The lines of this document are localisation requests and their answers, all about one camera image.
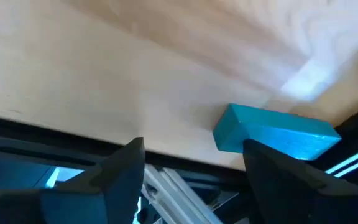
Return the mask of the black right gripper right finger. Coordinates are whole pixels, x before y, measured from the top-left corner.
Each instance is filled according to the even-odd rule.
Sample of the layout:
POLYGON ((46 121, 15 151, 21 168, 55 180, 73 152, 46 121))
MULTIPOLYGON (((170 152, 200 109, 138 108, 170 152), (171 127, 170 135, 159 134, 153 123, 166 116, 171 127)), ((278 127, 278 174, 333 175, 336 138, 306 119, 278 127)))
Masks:
POLYGON ((358 185, 251 139, 243 160, 266 223, 358 224, 358 185))

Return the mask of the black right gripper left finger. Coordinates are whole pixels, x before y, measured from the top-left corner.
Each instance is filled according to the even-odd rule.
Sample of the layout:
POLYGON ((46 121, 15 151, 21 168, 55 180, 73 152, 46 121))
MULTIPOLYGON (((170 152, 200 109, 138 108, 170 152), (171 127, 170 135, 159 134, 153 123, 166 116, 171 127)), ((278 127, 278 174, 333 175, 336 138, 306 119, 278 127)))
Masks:
POLYGON ((0 223, 132 223, 144 181, 142 137, 53 188, 0 190, 0 223))

